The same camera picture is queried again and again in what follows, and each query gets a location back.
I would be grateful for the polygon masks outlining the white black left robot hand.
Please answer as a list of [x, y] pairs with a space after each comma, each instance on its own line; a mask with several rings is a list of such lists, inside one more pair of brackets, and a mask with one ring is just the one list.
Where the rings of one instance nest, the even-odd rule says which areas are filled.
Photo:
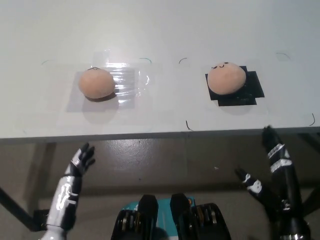
[[60, 178], [46, 220], [42, 240], [66, 240], [76, 222], [76, 211], [82, 191], [83, 176], [95, 163], [95, 147], [89, 143], [80, 147]]

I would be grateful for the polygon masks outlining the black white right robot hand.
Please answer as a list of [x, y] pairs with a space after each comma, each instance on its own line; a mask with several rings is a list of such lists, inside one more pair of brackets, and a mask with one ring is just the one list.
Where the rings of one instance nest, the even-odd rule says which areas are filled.
[[294, 163], [276, 130], [270, 125], [262, 130], [262, 145], [267, 153], [273, 192], [243, 168], [235, 174], [249, 194], [265, 209], [269, 221], [275, 224], [280, 240], [310, 240], [311, 230], [304, 219], [304, 207]]

